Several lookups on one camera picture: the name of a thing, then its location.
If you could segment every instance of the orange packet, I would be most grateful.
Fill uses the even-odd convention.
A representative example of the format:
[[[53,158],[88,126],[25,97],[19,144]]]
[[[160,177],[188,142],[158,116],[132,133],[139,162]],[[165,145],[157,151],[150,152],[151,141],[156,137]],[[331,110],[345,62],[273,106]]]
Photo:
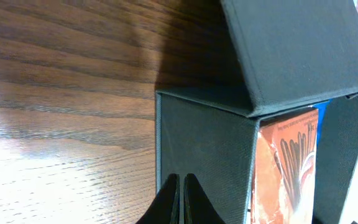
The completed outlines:
[[[258,133],[251,222],[310,224],[318,109],[266,121]]]

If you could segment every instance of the wooden table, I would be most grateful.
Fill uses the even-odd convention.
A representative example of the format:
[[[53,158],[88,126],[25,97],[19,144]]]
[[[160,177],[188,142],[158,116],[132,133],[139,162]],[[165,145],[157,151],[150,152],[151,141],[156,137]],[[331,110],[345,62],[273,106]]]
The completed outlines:
[[[241,82],[219,1],[0,1],[0,223],[133,223],[154,90]]]

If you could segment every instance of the open black box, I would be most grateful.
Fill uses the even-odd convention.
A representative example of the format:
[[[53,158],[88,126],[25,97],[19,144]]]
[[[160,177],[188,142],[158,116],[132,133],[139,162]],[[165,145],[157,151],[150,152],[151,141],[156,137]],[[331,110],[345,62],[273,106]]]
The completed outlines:
[[[245,223],[260,122],[333,99],[317,149],[314,215],[339,223],[358,158],[353,2],[222,4],[245,85],[157,91],[157,191],[171,173],[194,173],[226,223]]]

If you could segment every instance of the black box lid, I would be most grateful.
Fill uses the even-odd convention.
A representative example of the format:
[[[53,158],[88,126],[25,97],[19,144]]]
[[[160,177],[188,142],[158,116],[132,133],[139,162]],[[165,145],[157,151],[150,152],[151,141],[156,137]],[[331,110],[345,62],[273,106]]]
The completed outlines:
[[[248,116],[358,93],[352,0],[221,0],[252,103]]]

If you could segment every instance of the wood grain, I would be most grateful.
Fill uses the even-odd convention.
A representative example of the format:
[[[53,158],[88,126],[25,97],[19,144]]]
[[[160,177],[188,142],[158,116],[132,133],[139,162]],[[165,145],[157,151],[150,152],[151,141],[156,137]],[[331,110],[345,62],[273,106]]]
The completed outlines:
[[[241,81],[218,0],[0,0],[0,223],[134,223],[155,88]]]

